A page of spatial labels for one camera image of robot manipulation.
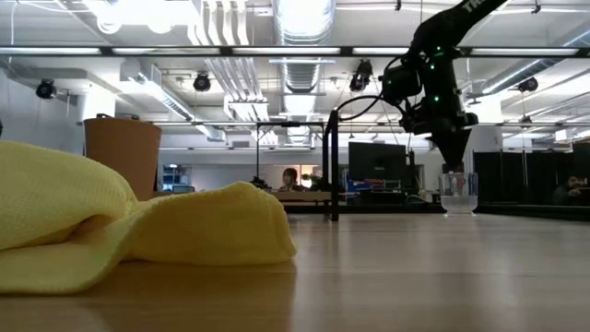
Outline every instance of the computer monitor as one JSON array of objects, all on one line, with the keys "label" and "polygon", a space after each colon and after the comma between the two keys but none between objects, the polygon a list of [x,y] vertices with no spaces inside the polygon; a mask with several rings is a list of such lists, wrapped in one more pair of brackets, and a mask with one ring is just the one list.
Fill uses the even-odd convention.
[{"label": "computer monitor", "polygon": [[407,176],[406,146],[348,142],[349,178],[402,180]]}]

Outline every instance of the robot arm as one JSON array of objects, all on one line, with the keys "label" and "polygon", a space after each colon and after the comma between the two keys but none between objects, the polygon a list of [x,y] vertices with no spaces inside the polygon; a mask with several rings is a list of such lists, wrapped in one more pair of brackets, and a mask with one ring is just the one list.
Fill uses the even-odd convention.
[{"label": "robot arm", "polygon": [[[431,140],[452,166],[461,162],[465,151],[469,131],[463,128],[478,123],[476,115],[463,112],[453,68],[453,60],[460,55],[456,46],[506,1],[464,0],[424,21],[401,57],[401,65],[386,68],[380,77],[385,101],[394,105],[406,101],[400,125],[416,135],[432,133]],[[425,97],[410,105],[407,98],[420,94],[422,87]]]}]

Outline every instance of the person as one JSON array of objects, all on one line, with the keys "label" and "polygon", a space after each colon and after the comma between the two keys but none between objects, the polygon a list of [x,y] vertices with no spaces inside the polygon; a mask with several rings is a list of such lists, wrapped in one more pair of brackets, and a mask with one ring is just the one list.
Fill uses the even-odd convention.
[{"label": "person", "polygon": [[306,188],[297,184],[297,171],[292,168],[287,168],[283,172],[283,186],[278,188],[278,191],[305,191]]},{"label": "person", "polygon": [[572,175],[567,183],[562,184],[553,192],[553,204],[558,206],[578,205],[578,198],[582,194],[579,188],[583,186],[581,180]]}]

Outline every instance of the yellow cloth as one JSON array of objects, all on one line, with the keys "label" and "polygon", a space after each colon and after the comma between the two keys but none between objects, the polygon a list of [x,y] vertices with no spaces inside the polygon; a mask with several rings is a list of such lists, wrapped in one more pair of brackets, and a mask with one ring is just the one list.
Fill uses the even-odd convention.
[{"label": "yellow cloth", "polygon": [[123,259],[238,266],[295,253],[283,207],[251,184],[138,202],[95,161],[0,141],[0,293],[82,291]]}]

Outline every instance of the clear plastic cup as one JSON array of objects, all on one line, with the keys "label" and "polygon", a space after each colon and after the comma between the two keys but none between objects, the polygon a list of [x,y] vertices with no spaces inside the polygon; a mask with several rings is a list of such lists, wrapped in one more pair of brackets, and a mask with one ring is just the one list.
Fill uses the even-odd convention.
[{"label": "clear plastic cup", "polygon": [[441,205],[445,216],[471,215],[478,207],[478,175],[475,173],[442,174],[440,177]]}]

